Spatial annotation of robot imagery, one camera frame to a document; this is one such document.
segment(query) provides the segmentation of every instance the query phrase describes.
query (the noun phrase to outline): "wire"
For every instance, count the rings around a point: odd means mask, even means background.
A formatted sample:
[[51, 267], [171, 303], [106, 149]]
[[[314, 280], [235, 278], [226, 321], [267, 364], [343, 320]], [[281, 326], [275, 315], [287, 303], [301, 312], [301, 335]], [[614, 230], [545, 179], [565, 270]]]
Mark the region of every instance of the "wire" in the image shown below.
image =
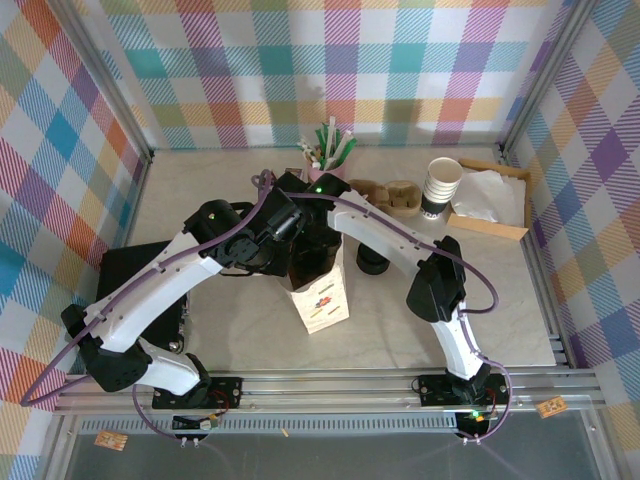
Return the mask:
[[152, 278], [155, 275], [157, 275], [157, 274], [161, 273], [162, 271], [164, 271], [172, 263], [174, 263], [174, 262], [186, 257], [187, 255], [191, 255], [192, 253], [197, 253], [197, 252], [199, 252], [201, 250], [209, 249], [209, 248], [211, 248], [211, 247], [213, 247], [213, 246], [215, 246], [215, 245], [217, 245], [217, 244], [219, 244], [221, 242], [224, 242], [224, 241], [228, 240], [229, 238], [231, 238], [233, 235], [235, 235], [237, 232], [242, 230], [244, 227], [246, 227], [247, 224], [253, 219], [253, 217], [255, 217], [257, 215], [257, 213], [262, 208], [262, 205], [264, 204], [265, 200], [267, 199], [267, 195], [269, 195], [269, 190], [271, 188], [271, 180], [272, 180], [273, 177], [272, 177], [272, 173], [271, 173], [270, 170], [264, 169], [260, 173], [260, 175], [257, 176], [257, 177], [258, 177], [258, 180], [256, 182], [253, 182], [253, 180], [252, 180], [252, 183], [258, 187], [258, 201], [256, 202], [255, 206], [251, 209], [251, 211], [247, 214], [247, 216], [245, 218], [243, 218], [236, 226], [234, 226], [230, 230], [226, 231], [225, 233], [223, 233], [219, 237], [216, 237], [213, 240], [205, 242], [205, 243], [203, 243], [201, 245], [196, 245], [195, 247], [183, 250], [182, 252], [178, 252], [175, 255], [169, 257], [167, 260], [165, 260], [163, 262], [160, 262], [158, 269], [152, 268], [150, 270], [147, 270], [145, 273], [143, 273], [139, 277], [135, 278], [130, 284], [125, 286], [118, 293], [113, 295], [111, 300], [109, 300], [107, 302], [107, 304], [102, 308], [102, 310], [100, 310], [99, 314], [96, 315], [96, 317], [93, 320], [91, 320], [91, 322], [89, 322], [89, 324], [87, 324], [87, 326], [84, 327], [80, 331], [80, 333], [78, 335], [76, 335], [73, 338], [73, 340], [71, 340], [71, 342], [69, 342], [67, 345], [65, 345], [65, 347], [60, 351], [60, 353], [58, 353], [58, 355], [56, 355], [54, 357], [54, 359], [51, 361], [51, 363], [49, 363], [49, 365], [47, 365], [45, 367], [45, 369], [42, 371], [42, 373], [40, 375], [38, 375], [38, 378], [36, 378], [36, 380], [33, 382], [33, 384], [27, 389], [27, 391], [25, 392], [24, 396], [20, 400], [20, 405], [23, 406], [23, 407], [32, 407], [33, 405], [37, 405], [39, 403], [42, 403], [42, 402], [48, 400], [49, 398], [54, 397], [54, 396], [58, 395], [59, 393], [71, 388], [72, 386], [76, 385], [77, 383], [80, 383], [80, 382], [85, 381], [88, 378], [90, 378], [88, 375], [86, 375], [84, 377], [81, 377], [81, 378], [75, 380], [74, 382], [67, 383], [65, 385], [62, 385], [61, 387], [58, 387], [58, 388], [56, 388], [54, 390], [51, 390], [50, 392], [45, 393], [44, 395], [41, 395], [38, 398], [31, 399], [33, 394], [40, 387], [40, 385], [44, 382], [45, 378], [47, 378], [49, 376], [49, 374], [52, 372], [52, 370], [55, 368], [55, 366], [58, 365], [58, 363], [60, 363], [60, 361], [71, 350], [73, 350], [73, 347], [75, 347], [80, 342], [80, 340], [82, 340], [103, 319], [105, 319], [105, 317], [109, 313], [111, 313], [113, 308], [116, 305], [118, 305], [124, 298], [126, 298], [132, 291], [134, 291], [140, 285], [142, 285], [143, 283], [148, 281], [150, 278]]
[[496, 407], [497, 407], [497, 399], [496, 399], [496, 392], [493, 391], [493, 389], [491, 388], [485, 388], [486, 392], [491, 396], [491, 399], [493, 400], [493, 405], [491, 406], [491, 412], [489, 413], [489, 415], [493, 415], [496, 411]]
[[491, 293], [491, 297], [493, 298], [493, 302], [487, 308], [481, 308], [481, 309], [466, 308], [464, 310], [461, 310], [460, 313], [484, 314], [484, 313], [493, 312], [498, 307], [498, 303], [500, 302], [500, 298], [498, 297], [498, 292], [495, 289], [495, 287], [493, 286], [493, 284], [489, 281], [489, 279], [482, 272], [480, 272], [477, 268], [475, 268], [469, 262], [467, 262], [466, 260], [458, 257], [457, 255], [454, 255], [454, 254], [452, 254], [450, 252], [447, 252], [446, 250], [442, 250], [441, 248], [434, 247], [432, 245], [428, 245], [428, 244], [420, 241], [419, 239], [415, 238], [410, 233], [405, 232], [403, 229], [397, 227], [392, 222], [388, 221], [386, 218], [382, 217], [381, 215], [378, 215], [376, 212], [372, 212], [372, 211], [368, 210], [366, 207], [363, 207], [362, 205], [358, 205], [357, 203], [350, 202], [349, 200], [345, 200], [345, 199], [339, 198], [339, 197], [333, 197], [331, 195], [323, 195], [323, 194], [320, 194], [320, 193], [288, 193], [288, 192], [286, 192], [286, 193], [287, 193], [287, 196], [289, 196], [290, 198], [329, 200], [329, 201], [334, 202], [334, 203], [341, 203], [343, 205], [346, 205], [346, 206], [348, 206], [350, 208], [353, 208], [354, 210], [358, 210], [359, 212], [362, 212], [362, 213], [368, 215], [369, 217], [373, 218], [374, 220], [382, 223], [385, 227], [391, 229], [393, 232], [395, 232], [398, 235], [404, 237], [405, 239], [409, 240], [410, 242], [415, 243], [417, 246], [419, 246], [421, 248], [425, 248], [425, 249], [427, 249], [427, 250], [429, 250], [429, 251], [431, 251], [433, 253], [437, 253], [438, 255], [442, 255], [443, 257], [447, 257], [448, 259], [453, 260], [454, 262], [462, 265], [464, 268], [466, 268], [471, 273], [473, 273], [476, 277], [478, 277], [478, 279], [487, 287], [487, 289]]
[[478, 443], [480, 443], [480, 440], [483, 440], [485, 438], [489, 438], [491, 435], [495, 434], [498, 431], [498, 429], [500, 429], [500, 427], [502, 427], [502, 425], [504, 424], [505, 420], [507, 419], [507, 416], [509, 415], [509, 412], [511, 410], [511, 399], [513, 397], [513, 395], [512, 395], [513, 389], [511, 388], [511, 386], [512, 386], [511, 375], [509, 375], [509, 371], [504, 367], [504, 365], [502, 365], [501, 363], [496, 362], [495, 360], [490, 360], [485, 355], [483, 355], [482, 352], [480, 352], [480, 350], [478, 350], [473, 345], [473, 342], [471, 341], [471, 336], [469, 335], [469, 330], [467, 329], [467, 317], [466, 317], [466, 315], [461, 316], [461, 318], [460, 318], [460, 327], [462, 328], [462, 334], [464, 335], [464, 339], [467, 341], [467, 344], [469, 345], [469, 348], [471, 349], [471, 352], [476, 357], [478, 357], [481, 361], [483, 361], [484, 363], [488, 363], [492, 367], [495, 367], [498, 370], [500, 370], [500, 373], [502, 373], [502, 375], [504, 375], [504, 378], [505, 378], [505, 380], [507, 382], [507, 392], [509, 392], [509, 398], [507, 400], [507, 404], [505, 405], [504, 412], [502, 413], [502, 416], [498, 419], [498, 423], [496, 423], [495, 427], [493, 427], [487, 433], [485, 433], [484, 435], [481, 435], [479, 437], [473, 437], [473, 436], [469, 435], [466, 432], [460, 432], [463, 436], [465, 436], [467, 438], [474, 439]]
[[224, 397], [223, 398], [223, 400], [224, 400], [224, 412], [219, 412], [218, 413], [218, 416], [221, 417], [222, 415], [224, 415], [225, 413], [227, 413], [229, 411], [229, 408], [231, 408], [230, 405], [229, 405], [229, 397], [227, 397], [226, 393], [224, 393], [224, 392], [222, 392], [220, 390], [212, 390], [211, 394], [215, 395], [216, 401], [218, 401], [220, 396]]
[[251, 275], [253, 275], [253, 272], [247, 272], [247, 273], [219, 273], [218, 275], [220, 275], [221, 277], [250, 277]]
[[462, 432], [462, 431], [460, 433], [463, 436], [465, 436], [466, 438], [470, 438], [470, 439], [476, 440], [476, 442], [478, 444], [480, 443], [480, 440], [488, 438], [491, 435], [495, 434], [502, 427], [502, 425], [504, 424], [504, 422], [505, 422], [505, 420], [506, 420], [506, 418], [507, 418], [507, 416], [509, 414], [509, 411], [511, 409], [511, 398], [512, 398], [512, 395], [511, 395], [511, 392], [512, 392], [512, 389], [511, 389], [511, 376], [509, 375], [509, 371], [501, 363], [498, 363], [498, 362], [493, 361], [493, 360], [489, 360], [489, 358], [484, 356], [474, 346], [473, 342], [471, 341], [471, 336], [469, 335], [469, 332], [467, 330], [467, 314], [469, 314], [469, 313], [474, 313], [474, 314], [478, 314], [478, 315], [485, 314], [485, 313], [489, 313], [489, 312], [494, 311], [498, 307], [498, 303], [500, 301], [499, 296], [498, 296], [498, 291], [495, 289], [495, 287], [493, 286], [491, 281], [482, 272], [480, 272], [477, 268], [475, 268], [473, 265], [471, 265], [466, 260], [463, 260], [462, 258], [458, 257], [457, 255], [453, 255], [452, 253], [449, 253], [449, 252], [447, 252], [445, 250], [442, 250], [440, 248], [437, 248], [437, 247], [434, 247], [434, 246], [431, 246], [431, 245], [427, 245], [426, 243], [424, 243], [424, 242], [420, 241], [419, 239], [415, 238], [410, 233], [407, 233], [403, 229], [397, 227], [396, 225], [394, 225], [392, 222], [388, 221], [383, 216], [378, 215], [376, 212], [368, 210], [366, 207], [363, 207], [363, 206], [358, 205], [356, 203], [350, 202], [350, 201], [345, 200], [343, 198], [333, 197], [333, 196], [330, 196], [330, 195], [323, 195], [323, 194], [319, 194], [319, 193], [287, 193], [287, 195], [290, 198], [329, 200], [329, 201], [334, 202], [334, 203], [341, 203], [341, 204], [346, 205], [346, 206], [348, 206], [350, 208], [353, 208], [354, 210], [362, 212], [365, 215], [368, 215], [369, 217], [373, 218], [374, 220], [382, 223], [384, 226], [386, 226], [387, 228], [391, 229], [393, 232], [397, 233], [398, 235], [404, 237], [405, 239], [409, 240], [412, 243], [415, 243], [417, 246], [419, 246], [421, 248], [425, 248], [425, 249], [427, 249], [427, 250], [429, 250], [429, 251], [431, 251], [433, 253], [436, 253], [438, 255], [442, 255], [444, 257], [447, 257], [450, 260], [453, 260], [454, 262], [456, 262], [459, 265], [463, 266], [467, 270], [471, 271], [476, 277], [478, 277], [478, 279], [487, 287], [487, 289], [491, 293], [491, 297], [493, 299], [491, 305], [489, 307], [487, 307], [487, 308], [482, 308], [482, 309], [465, 308], [463, 310], [460, 310], [460, 312], [458, 312], [460, 314], [460, 326], [462, 328], [462, 333], [464, 335], [464, 339], [467, 342], [467, 345], [469, 346], [469, 348], [471, 349], [471, 352], [478, 359], [480, 359], [482, 362], [485, 362], [485, 363], [497, 368], [504, 375], [505, 380], [507, 382], [507, 389], [508, 389], [508, 392], [509, 392], [509, 400], [507, 401], [504, 413], [502, 414], [502, 416], [498, 420], [498, 423], [495, 425], [495, 427], [493, 427], [487, 433], [485, 433], [484, 435], [479, 436], [479, 437], [471, 436], [468, 433]]
[[158, 435], [161, 435], [166, 438], [170, 438], [171, 440], [174, 440], [174, 441], [178, 441], [178, 442], [181, 441], [175, 435], [171, 435], [167, 432], [163, 432], [162, 430], [160, 430], [158, 427], [156, 427], [153, 424], [151, 420], [149, 420], [149, 417], [147, 417], [144, 414], [144, 412], [142, 411], [142, 407], [140, 406], [140, 402], [138, 402], [138, 384], [136, 383], [133, 384], [133, 388], [131, 389], [131, 397], [133, 398], [133, 406], [135, 407], [136, 412], [138, 412], [138, 416], [142, 419], [142, 421], [147, 427], [149, 427], [151, 430], [154, 431], [154, 433], [157, 433]]
[[418, 395], [420, 395], [420, 391], [416, 390], [416, 387], [413, 386], [413, 384], [416, 383], [417, 381], [418, 381], [418, 377], [411, 380], [411, 390], [413, 390], [413, 393], [417, 393]]

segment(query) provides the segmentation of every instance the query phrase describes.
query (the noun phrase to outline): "plaid wallpaper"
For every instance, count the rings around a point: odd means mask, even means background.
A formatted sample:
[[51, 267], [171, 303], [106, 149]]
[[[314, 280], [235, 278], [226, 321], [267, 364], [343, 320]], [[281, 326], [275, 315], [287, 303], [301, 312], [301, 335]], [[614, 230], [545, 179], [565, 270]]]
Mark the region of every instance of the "plaid wallpaper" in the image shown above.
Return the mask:
[[62, 309], [94, 299], [141, 167], [45, 0], [1, 0], [0, 479], [32, 477], [55, 399], [18, 402], [66, 343]]
[[517, 147], [582, 366], [640, 472], [640, 2], [596, 7]]
[[150, 144], [495, 143], [571, 0], [75, 0]]

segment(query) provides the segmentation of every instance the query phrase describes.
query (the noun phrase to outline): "cardboard tray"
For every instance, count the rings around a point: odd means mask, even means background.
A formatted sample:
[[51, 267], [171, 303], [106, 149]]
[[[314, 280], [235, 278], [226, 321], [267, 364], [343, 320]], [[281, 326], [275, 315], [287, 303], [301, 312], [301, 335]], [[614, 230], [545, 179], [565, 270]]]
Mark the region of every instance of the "cardboard tray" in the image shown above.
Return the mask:
[[463, 168], [469, 168], [482, 172], [484, 170], [493, 170], [500, 175], [506, 175], [509, 177], [515, 177], [520, 180], [524, 180], [526, 183], [525, 198], [524, 198], [524, 227], [514, 227], [511, 225], [502, 225], [501, 223], [492, 223], [486, 220], [480, 220], [478, 218], [461, 217], [455, 213], [451, 213], [448, 220], [448, 225], [458, 228], [466, 228], [467, 230], [474, 230], [476, 232], [487, 233], [489, 235], [497, 235], [499, 237], [511, 238], [513, 240], [520, 240], [531, 228], [531, 174], [528, 170], [522, 170], [515, 167], [507, 167], [506, 165], [498, 165], [497, 163], [483, 162], [480, 160], [472, 160], [469, 158], [461, 158], [460, 165]]

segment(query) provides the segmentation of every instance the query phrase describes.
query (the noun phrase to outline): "aluminum rail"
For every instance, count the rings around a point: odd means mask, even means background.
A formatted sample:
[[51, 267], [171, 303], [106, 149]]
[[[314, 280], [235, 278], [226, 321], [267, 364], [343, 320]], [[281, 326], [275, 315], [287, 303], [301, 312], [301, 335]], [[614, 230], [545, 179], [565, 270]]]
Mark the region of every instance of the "aluminum rail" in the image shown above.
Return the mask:
[[[442, 369], [271, 370], [215, 373], [244, 379], [240, 407], [232, 413], [391, 413], [407, 411], [464, 412], [469, 407], [421, 407], [411, 390], [419, 375]], [[562, 396], [573, 410], [599, 408], [604, 398], [592, 370], [562, 367], [512, 368], [514, 410], [530, 411], [539, 402]], [[69, 376], [72, 381], [77, 376]], [[151, 410], [153, 390], [139, 390], [140, 404]], [[55, 414], [95, 415], [134, 413], [131, 390], [105, 393], [94, 381], [64, 392]], [[193, 410], [162, 410], [187, 414]]]

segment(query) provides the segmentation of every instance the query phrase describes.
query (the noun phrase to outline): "white paper cup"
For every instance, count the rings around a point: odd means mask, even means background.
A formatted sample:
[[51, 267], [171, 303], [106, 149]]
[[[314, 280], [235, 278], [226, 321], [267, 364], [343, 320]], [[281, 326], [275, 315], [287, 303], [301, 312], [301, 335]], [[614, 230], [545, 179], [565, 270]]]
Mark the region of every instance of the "white paper cup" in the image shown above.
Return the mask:
[[462, 167], [455, 160], [447, 157], [433, 160], [422, 187], [422, 214], [438, 218], [455, 195], [461, 178]]
[[425, 190], [422, 193], [425, 197], [427, 197], [428, 200], [435, 203], [447, 203], [449, 200], [453, 198], [453, 193], [443, 195], [439, 193], [433, 193], [430, 190]]
[[456, 188], [462, 178], [462, 167], [452, 158], [440, 157], [427, 167], [427, 180], [430, 185], [441, 188]]

